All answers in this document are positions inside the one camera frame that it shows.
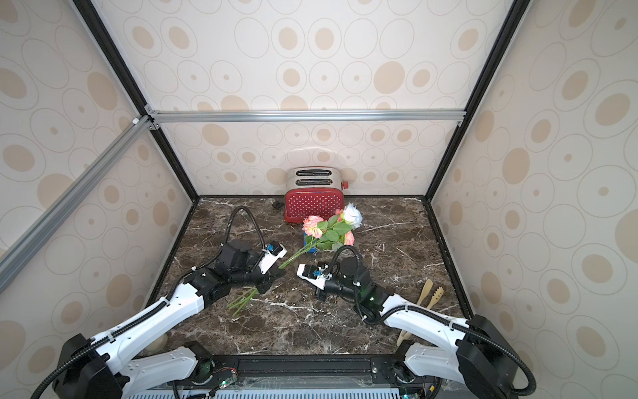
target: green leaf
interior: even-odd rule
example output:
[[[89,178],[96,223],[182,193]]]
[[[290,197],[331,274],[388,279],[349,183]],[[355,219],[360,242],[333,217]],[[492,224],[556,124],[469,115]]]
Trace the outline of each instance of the green leaf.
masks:
[[[317,248],[320,250],[331,250],[332,243],[318,243]]]
[[[337,220],[339,220],[339,215],[334,215],[332,218],[328,219],[328,227],[334,226],[334,224],[337,223]]]
[[[336,231],[340,236],[346,234],[350,230],[352,230],[352,226],[347,224],[346,222],[339,222],[332,226],[332,229]]]
[[[328,240],[332,241],[333,243],[336,243],[337,241],[339,241],[339,233],[337,233],[334,230],[328,230],[327,232],[325,232],[323,236],[326,237]]]

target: pink rose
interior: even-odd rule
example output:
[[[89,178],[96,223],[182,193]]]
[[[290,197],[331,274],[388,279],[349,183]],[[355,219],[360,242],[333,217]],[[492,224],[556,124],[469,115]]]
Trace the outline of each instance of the pink rose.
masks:
[[[343,236],[343,244],[354,245],[354,243],[355,243],[355,236],[352,235],[352,231],[347,232],[346,235]]]
[[[309,216],[304,220],[304,232],[308,236],[313,236],[314,238],[321,238],[323,232],[320,228],[317,227],[317,223],[323,222],[323,218],[321,216]]]

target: toaster slot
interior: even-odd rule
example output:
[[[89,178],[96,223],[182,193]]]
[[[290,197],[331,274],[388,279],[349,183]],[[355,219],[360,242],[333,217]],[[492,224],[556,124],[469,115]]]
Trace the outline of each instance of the toaster slot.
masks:
[[[296,181],[297,186],[329,186],[332,184],[331,179],[299,179]]]
[[[327,169],[303,169],[297,171],[297,176],[330,176],[331,170]]]

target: flower bouquet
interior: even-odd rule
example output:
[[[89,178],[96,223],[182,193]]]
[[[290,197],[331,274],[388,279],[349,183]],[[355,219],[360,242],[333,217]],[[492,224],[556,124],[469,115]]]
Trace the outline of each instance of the flower bouquet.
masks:
[[[328,220],[324,220],[319,216],[307,217],[302,228],[306,234],[304,238],[305,245],[297,253],[286,259],[279,268],[283,269],[312,248],[336,251],[340,246],[354,244],[355,238],[352,230],[359,228],[362,220],[361,212],[352,204],[348,204],[345,209],[337,209],[334,216]],[[256,288],[232,301],[228,307],[236,309],[233,316],[241,312],[255,295],[257,295]]]

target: green flower stem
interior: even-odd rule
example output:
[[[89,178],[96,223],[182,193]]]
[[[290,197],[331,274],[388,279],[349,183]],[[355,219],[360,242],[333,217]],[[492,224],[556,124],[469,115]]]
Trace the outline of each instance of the green flower stem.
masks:
[[[279,266],[280,269],[285,268],[287,265],[289,265],[290,263],[292,263],[293,260],[295,260],[296,258],[300,257],[301,255],[303,255],[304,253],[310,251],[310,249],[312,249],[315,245],[317,244],[317,239],[313,238],[308,244],[304,245],[303,248],[301,248],[299,251],[297,251],[297,253],[295,255],[292,255],[290,258],[288,258],[284,263],[281,264],[281,266]],[[242,311],[242,309],[244,308],[244,306],[246,306],[248,304],[248,302],[250,302],[251,299],[253,299],[253,297],[257,295],[257,289],[253,288],[252,291],[250,291],[249,294],[247,295],[241,295],[237,298],[235,298],[229,305],[228,308],[229,309],[234,309],[237,308],[237,310],[235,311],[235,313],[233,313],[233,317],[235,317],[239,312]]]

